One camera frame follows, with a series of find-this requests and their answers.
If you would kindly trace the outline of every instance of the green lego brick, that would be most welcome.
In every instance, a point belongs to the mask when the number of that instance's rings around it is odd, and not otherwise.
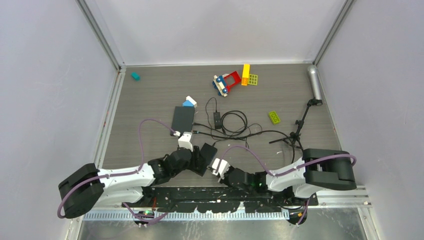
[[[249,85],[258,85],[258,75],[249,74],[249,81],[247,82]]]
[[[281,122],[280,118],[278,117],[276,111],[271,111],[270,113],[268,113],[269,118],[271,119],[271,122],[273,124],[279,124]]]

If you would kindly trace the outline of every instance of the white wall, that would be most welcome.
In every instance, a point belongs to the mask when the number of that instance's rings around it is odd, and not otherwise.
[[[1,2],[0,239],[65,239],[58,184],[93,161],[116,72],[74,0]]]
[[[387,239],[424,235],[424,1],[357,1],[318,65]]]
[[[88,2],[125,64],[157,65],[312,62],[345,0]]]

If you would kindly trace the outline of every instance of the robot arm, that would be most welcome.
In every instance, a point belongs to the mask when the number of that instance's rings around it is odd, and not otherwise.
[[[144,196],[143,187],[166,183],[183,170],[191,170],[203,176],[217,149],[207,143],[200,149],[192,145],[191,138],[191,132],[184,132],[178,139],[176,151],[144,163],[141,169],[140,166],[97,169],[94,163],[84,165],[59,184],[62,199],[72,188],[87,179],[113,176],[90,181],[75,190],[64,203],[65,217],[79,217],[93,207],[135,203]]]
[[[355,176],[348,157],[334,159],[304,167],[298,167],[309,161],[331,155],[349,154],[346,151],[306,149],[303,157],[293,164],[272,170],[273,175],[265,171],[248,173],[234,168],[227,161],[216,158],[212,164],[212,174],[219,177],[219,182],[229,187],[237,188],[246,193],[279,192],[288,200],[304,201],[312,194],[322,189],[354,190]],[[289,174],[275,176],[287,170],[295,169]]]

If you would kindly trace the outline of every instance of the white cylindrical device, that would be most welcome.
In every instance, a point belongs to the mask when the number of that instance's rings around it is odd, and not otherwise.
[[[320,79],[318,78],[318,69],[315,65],[307,67],[307,74],[309,75],[310,85],[312,86],[313,97],[316,100],[322,100]]]

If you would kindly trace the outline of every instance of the tripod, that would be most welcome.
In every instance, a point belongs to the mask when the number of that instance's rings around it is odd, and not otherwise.
[[[321,106],[322,104],[323,104],[323,101],[317,100],[317,99],[315,99],[315,97],[310,99],[309,101],[307,101],[306,110],[303,114],[302,120],[296,120],[296,122],[295,122],[295,124],[297,125],[296,132],[292,131],[292,132],[290,132],[290,136],[287,136],[287,137],[281,138],[281,139],[277,139],[277,140],[274,140],[274,141],[270,141],[269,143],[273,144],[273,143],[283,141],[286,144],[288,144],[289,146],[291,146],[293,148],[293,150],[294,150],[294,148],[297,148],[297,149],[300,149],[300,150],[303,151],[304,148],[301,144],[301,130],[304,126],[305,118],[306,118],[306,115],[308,114],[308,110],[311,106]]]

